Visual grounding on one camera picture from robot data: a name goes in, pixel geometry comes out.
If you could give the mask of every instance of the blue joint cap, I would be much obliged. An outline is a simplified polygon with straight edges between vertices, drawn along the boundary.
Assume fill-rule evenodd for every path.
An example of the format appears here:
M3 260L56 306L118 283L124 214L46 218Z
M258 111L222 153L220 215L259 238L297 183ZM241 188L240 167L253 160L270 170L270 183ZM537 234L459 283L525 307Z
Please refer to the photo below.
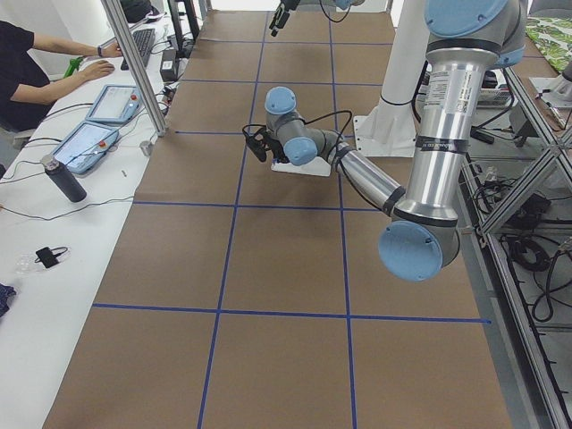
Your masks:
M422 282L440 272L443 253L437 239L422 225L395 221L379 238L379 257L388 270L408 282Z
M509 0L427 0L425 23L439 38L461 38L480 30Z
M511 65L518 64L522 60L523 56L525 56L524 46L515 51L500 54L499 61L497 61L497 63L491 67L491 70L504 69L505 67L510 67Z
M296 95L286 87L275 87L266 93L265 109L269 114L289 114L296 109Z
M342 10L346 10L351 6L352 0L335 0L336 6L338 6Z
M290 159L292 165L300 167L317 157L318 148L308 137L295 137L284 145L284 154Z

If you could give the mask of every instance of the keyboard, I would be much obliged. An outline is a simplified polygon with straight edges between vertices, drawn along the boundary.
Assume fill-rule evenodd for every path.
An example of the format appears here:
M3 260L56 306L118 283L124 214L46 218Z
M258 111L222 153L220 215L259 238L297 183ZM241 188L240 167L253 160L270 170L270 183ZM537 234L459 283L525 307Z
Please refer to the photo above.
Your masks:
M141 55L141 60L143 65L147 67L149 63L149 57L151 56L151 48L155 43L155 30L154 29L138 29L133 32L133 39L135 40L135 45L137 45L137 50ZM123 59L122 70L128 70L129 66L127 61Z

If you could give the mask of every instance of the transparent plastic object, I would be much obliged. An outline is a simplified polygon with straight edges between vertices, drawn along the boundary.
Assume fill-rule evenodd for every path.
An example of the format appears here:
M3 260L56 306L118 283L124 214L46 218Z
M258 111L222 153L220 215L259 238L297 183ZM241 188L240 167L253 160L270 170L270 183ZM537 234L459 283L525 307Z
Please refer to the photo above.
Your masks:
M21 255L18 260L16 261L16 273L17 274L34 274L34 273L45 273L48 271L52 271L58 266L65 262L70 255L72 254L72 250L67 248L67 251L60 255L57 260L60 262L50 268L45 268L41 262L38 261L38 256L34 254L26 254Z

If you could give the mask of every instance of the person's hand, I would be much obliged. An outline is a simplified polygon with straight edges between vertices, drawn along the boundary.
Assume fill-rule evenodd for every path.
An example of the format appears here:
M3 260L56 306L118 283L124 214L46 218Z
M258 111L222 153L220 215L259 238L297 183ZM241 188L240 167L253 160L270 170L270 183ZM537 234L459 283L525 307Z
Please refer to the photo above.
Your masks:
M110 75L114 70L113 64L106 60L99 60L80 71L80 74L85 80L95 80Z
M105 58L115 58L118 56L123 56L122 49L119 47L117 42L113 42L110 46L104 47L101 53Z

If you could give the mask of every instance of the person's arm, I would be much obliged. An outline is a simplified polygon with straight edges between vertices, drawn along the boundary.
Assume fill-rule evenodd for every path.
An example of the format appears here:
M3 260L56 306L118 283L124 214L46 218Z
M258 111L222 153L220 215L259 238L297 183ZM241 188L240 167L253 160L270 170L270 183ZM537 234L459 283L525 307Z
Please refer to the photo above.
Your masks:
M97 48L95 46L83 45L66 38L56 38L45 34L34 33L34 49L40 51L54 52L57 54L68 55L84 55L96 56ZM117 42L113 42L110 46L102 49L102 56L112 58L122 56L122 51Z
M103 78L114 71L114 66L99 60L82 71L78 71L69 78L52 82L44 87L32 87L31 85L18 85L18 88L10 98L11 101L20 103L34 103L38 105L50 105L55 100L67 96L74 89L80 87L89 80Z

